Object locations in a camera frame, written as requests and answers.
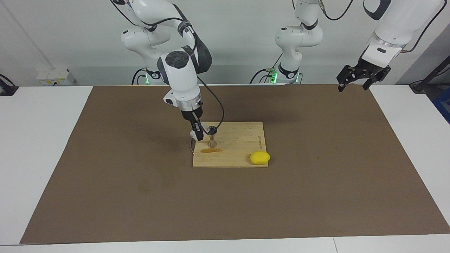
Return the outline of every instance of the lemon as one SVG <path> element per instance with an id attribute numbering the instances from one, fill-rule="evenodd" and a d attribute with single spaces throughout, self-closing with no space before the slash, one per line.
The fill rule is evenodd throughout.
<path id="1" fill-rule="evenodd" d="M 266 164 L 270 160 L 270 155 L 266 151 L 256 151 L 250 155 L 250 161 L 256 165 Z"/>

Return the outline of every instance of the brown paper surface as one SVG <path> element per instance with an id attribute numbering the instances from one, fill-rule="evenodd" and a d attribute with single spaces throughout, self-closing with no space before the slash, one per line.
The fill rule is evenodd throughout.
<path id="1" fill-rule="evenodd" d="M 268 168 L 192 168 L 169 87 L 96 86 L 21 243 L 450 233 L 369 91 L 211 88 L 226 121 L 264 123 Z"/>

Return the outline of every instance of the robotic arm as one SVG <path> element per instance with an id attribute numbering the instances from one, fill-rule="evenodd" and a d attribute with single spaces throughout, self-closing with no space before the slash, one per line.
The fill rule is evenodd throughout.
<path id="1" fill-rule="evenodd" d="M 206 72 L 211 66 L 212 57 L 208 48 L 181 10 L 166 0 L 113 1 L 126 5 L 128 18 L 137 25 L 123 32 L 123 44 L 142 56 L 146 71 L 153 79 L 162 78 L 170 85 L 171 90 L 164 97 L 164 102 L 177 107 L 183 118 L 190 121 L 197 139 L 202 140 L 204 129 L 200 117 L 203 110 L 197 74 Z M 170 27 L 177 29 L 186 46 L 163 53 L 154 46 L 170 40 Z M 208 134 L 215 133 L 216 129 L 209 129 Z"/>
<path id="2" fill-rule="evenodd" d="M 339 91 L 362 78 L 367 78 L 364 90 L 382 81 L 391 70 L 390 61 L 403 50 L 440 3 L 441 0 L 364 0 L 364 10 L 372 19 L 378 20 L 378 27 L 356 66 L 346 65 L 337 76 Z"/>
<path id="3" fill-rule="evenodd" d="M 322 41 L 323 32 L 318 26 L 320 6 L 318 0 L 298 0 L 295 16 L 300 26 L 283 27 L 275 35 L 275 42 L 283 50 L 278 65 L 279 79 L 294 83 L 302 61 L 301 47 L 312 47 Z"/>

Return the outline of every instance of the black cable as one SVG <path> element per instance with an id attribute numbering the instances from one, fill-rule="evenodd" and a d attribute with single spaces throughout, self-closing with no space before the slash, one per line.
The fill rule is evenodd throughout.
<path id="1" fill-rule="evenodd" d="M 220 120 L 220 122 L 219 122 L 219 124 L 217 125 L 217 129 L 221 126 L 221 124 L 222 124 L 222 122 L 224 121 L 224 117 L 225 117 L 225 109 L 224 109 L 224 106 L 222 105 L 222 102 L 220 101 L 220 99 L 216 96 L 216 94 L 214 94 L 214 92 L 212 92 L 212 90 L 205 84 L 205 82 L 203 82 L 203 80 L 199 77 L 199 76 L 197 76 L 197 78 L 200 80 L 200 82 L 206 87 L 206 89 L 214 96 L 214 98 L 217 100 L 217 102 L 219 102 L 219 104 L 220 104 L 220 107 L 222 108 L 222 119 Z"/>
<path id="2" fill-rule="evenodd" d="M 146 75 L 140 75 L 140 76 L 138 76 L 138 79 L 137 79 L 137 83 L 138 83 L 138 85 L 139 85 L 139 77 L 145 77 L 145 78 L 147 78 L 147 76 Z"/>
<path id="3" fill-rule="evenodd" d="M 135 27 L 137 27 L 138 25 L 136 25 L 135 23 L 133 23 L 118 7 L 117 5 L 113 2 L 113 0 L 109 0 L 111 2 L 111 4 L 114 5 L 114 7 L 116 7 L 116 9 L 120 12 L 120 14 L 122 14 L 122 16 L 124 18 L 126 18 L 128 20 L 128 22 L 130 22 L 131 24 L 133 24 Z"/>
<path id="4" fill-rule="evenodd" d="M 194 48 L 192 49 L 192 54 L 190 55 L 192 57 L 192 55 L 195 53 L 195 50 L 197 48 L 198 39 L 197 39 L 197 33 L 194 30 L 194 27 L 192 27 L 192 25 L 190 25 L 190 27 L 192 29 L 191 33 L 192 33 L 192 36 L 194 36 L 194 41 L 195 41 Z"/>
<path id="5" fill-rule="evenodd" d="M 446 70 L 442 71 L 441 73 L 437 74 L 435 77 L 438 77 L 438 76 L 444 74 L 444 73 L 447 72 L 449 69 L 450 69 L 450 67 L 448 67 Z M 423 81 L 423 80 L 424 80 L 424 79 L 422 79 L 422 80 L 417 80 L 417 81 L 414 81 L 414 82 L 412 82 L 412 83 L 409 83 L 408 85 L 411 85 L 411 84 L 414 84 L 414 83 L 416 83 L 416 82 L 420 82 L 420 81 Z"/>
<path id="6" fill-rule="evenodd" d="M 250 83 L 252 83 L 253 82 L 253 80 L 255 79 L 255 77 L 259 74 L 259 73 L 261 73 L 261 72 L 264 72 L 264 71 L 266 71 L 266 69 L 265 68 L 263 68 L 262 70 L 260 70 L 260 71 L 258 71 L 258 72 L 256 72 L 256 74 L 252 77 L 252 79 L 250 80 Z"/>
<path id="7" fill-rule="evenodd" d="M 143 70 L 140 68 L 140 69 L 138 69 L 138 70 L 135 72 L 135 74 L 133 75 L 133 79 L 131 80 L 131 85 L 134 85 L 134 84 L 135 84 L 136 76 L 137 76 L 138 73 L 141 72 L 141 71 L 143 71 Z"/>
<path id="8" fill-rule="evenodd" d="M 280 56 L 278 57 L 278 59 L 275 61 L 274 65 L 272 66 L 272 68 L 275 68 L 275 65 L 277 65 L 278 61 L 281 59 L 281 56 L 283 55 L 283 53 L 280 54 Z"/>
<path id="9" fill-rule="evenodd" d="M 321 6 L 321 9 L 322 9 L 322 12 L 325 14 L 325 16 L 326 16 L 329 20 L 331 20 L 331 21 L 336 21 L 336 20 L 341 19 L 341 18 L 345 15 L 345 13 L 347 13 L 347 11 L 348 11 L 348 9 L 350 8 L 350 6 L 351 6 L 352 3 L 353 3 L 353 0 L 350 1 L 350 3 L 348 4 L 347 8 L 346 8 L 345 11 L 344 11 L 344 13 L 342 13 L 342 15 L 340 15 L 338 18 L 330 18 L 330 17 L 328 16 L 328 14 L 327 14 L 327 11 L 325 10 L 325 6 L 323 5 L 323 3 L 322 3 L 322 6 Z"/>
<path id="10" fill-rule="evenodd" d="M 163 22 L 169 21 L 169 20 L 180 20 L 181 22 L 184 21 L 183 19 L 180 19 L 180 18 L 165 18 L 165 19 L 160 20 L 160 21 L 158 21 L 158 22 L 156 22 L 156 23 L 146 23 L 146 22 L 144 22 L 144 21 L 142 21 L 142 20 L 141 20 L 141 22 L 144 23 L 144 24 L 146 24 L 146 25 L 148 25 L 148 26 L 153 26 L 153 27 L 154 27 L 154 26 L 159 25 L 160 23 L 163 23 Z"/>
<path id="11" fill-rule="evenodd" d="M 7 80 L 8 82 L 10 82 L 13 86 L 17 86 L 13 83 L 13 81 L 11 81 L 9 78 L 5 77 L 4 75 L 0 74 L 0 77 L 3 77 L 5 80 Z"/>
<path id="12" fill-rule="evenodd" d="M 266 80 L 267 80 L 267 78 L 268 78 L 268 77 L 271 77 L 271 75 L 265 75 L 265 76 L 261 77 L 261 79 L 259 80 L 259 83 L 261 83 L 261 82 L 262 82 L 262 79 L 263 79 L 264 77 L 265 77 L 265 78 L 266 78 Z"/>
<path id="13" fill-rule="evenodd" d="M 441 12 L 444 10 L 444 8 L 447 5 L 447 0 L 444 0 L 444 5 L 441 7 L 441 9 L 436 13 L 436 15 L 434 15 L 434 17 L 430 20 L 430 22 L 428 23 L 428 25 L 425 27 L 425 29 L 422 31 L 422 33 L 420 34 L 419 38 L 416 41 L 416 44 L 414 44 L 413 48 L 411 48 L 410 50 L 402 50 L 400 53 L 411 53 L 417 46 L 417 44 L 419 44 L 420 39 L 422 38 L 422 36 L 424 35 L 424 33 L 427 31 L 428 27 L 431 25 L 431 23 L 433 23 L 433 21 L 437 18 L 437 16 L 439 16 L 439 14 L 441 14 Z"/>

